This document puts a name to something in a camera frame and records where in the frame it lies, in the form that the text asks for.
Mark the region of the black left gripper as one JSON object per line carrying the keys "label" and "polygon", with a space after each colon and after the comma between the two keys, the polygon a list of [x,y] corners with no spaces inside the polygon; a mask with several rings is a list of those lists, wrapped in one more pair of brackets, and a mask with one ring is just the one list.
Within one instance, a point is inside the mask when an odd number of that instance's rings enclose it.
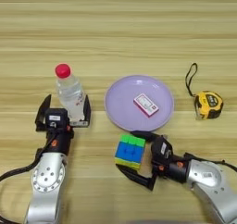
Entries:
{"label": "black left gripper", "polygon": [[84,101],[84,121],[70,122],[66,126],[57,126],[56,128],[47,127],[44,123],[46,110],[51,104],[51,94],[48,94],[41,103],[35,119],[37,131],[46,132],[46,145],[39,148],[36,155],[41,156],[43,153],[60,153],[65,156],[69,154],[70,142],[74,137],[74,128],[87,128],[91,120],[91,105],[88,94]]}

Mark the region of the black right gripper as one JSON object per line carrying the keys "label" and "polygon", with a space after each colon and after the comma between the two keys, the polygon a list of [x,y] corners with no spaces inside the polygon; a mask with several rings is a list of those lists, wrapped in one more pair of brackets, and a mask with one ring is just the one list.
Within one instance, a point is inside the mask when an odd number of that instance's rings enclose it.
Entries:
{"label": "black right gripper", "polygon": [[117,165],[117,168],[130,180],[149,190],[154,189],[157,177],[168,178],[179,183],[186,182],[188,162],[173,154],[172,145],[165,138],[151,131],[132,131],[131,135],[151,141],[152,178],[140,175],[135,169]]}

